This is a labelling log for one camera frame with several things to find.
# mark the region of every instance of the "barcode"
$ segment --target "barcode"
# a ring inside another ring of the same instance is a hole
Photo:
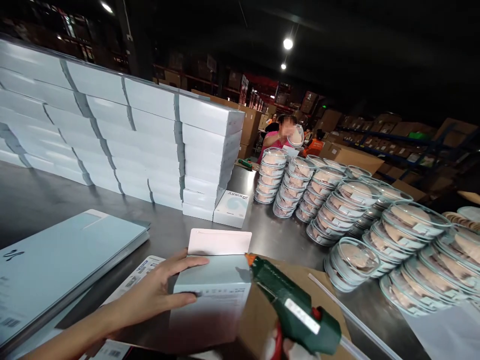
[[[20,323],[20,320],[17,320],[17,319],[14,319],[14,318],[11,318],[11,317],[7,317],[5,320],[3,320],[0,325],[1,326],[5,326],[7,328],[14,328],[16,327],[18,324]]]
[[[120,356],[121,352],[118,350],[110,350],[108,353],[108,356],[111,356],[113,358],[118,358]]]

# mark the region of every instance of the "box flap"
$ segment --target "box flap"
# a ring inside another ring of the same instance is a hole
[[[252,233],[193,228],[190,232],[188,255],[243,255],[248,253]]]

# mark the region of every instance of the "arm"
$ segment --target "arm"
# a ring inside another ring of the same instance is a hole
[[[209,262],[205,257],[186,256],[187,249],[161,262],[122,297],[102,306],[22,359],[78,359],[108,334],[196,302],[197,297],[192,293],[168,294],[171,276]]]

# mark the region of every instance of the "warehouse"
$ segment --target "warehouse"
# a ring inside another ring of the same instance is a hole
[[[476,28],[301,3],[2,12],[2,359],[478,354]]]

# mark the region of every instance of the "logo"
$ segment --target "logo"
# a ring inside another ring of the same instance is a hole
[[[24,254],[25,251],[20,251],[20,252],[17,252],[17,250],[12,250],[10,252],[7,252],[5,255],[3,255],[4,258],[8,258],[6,261],[10,261],[12,260],[14,257],[16,257],[17,255],[22,255]]]

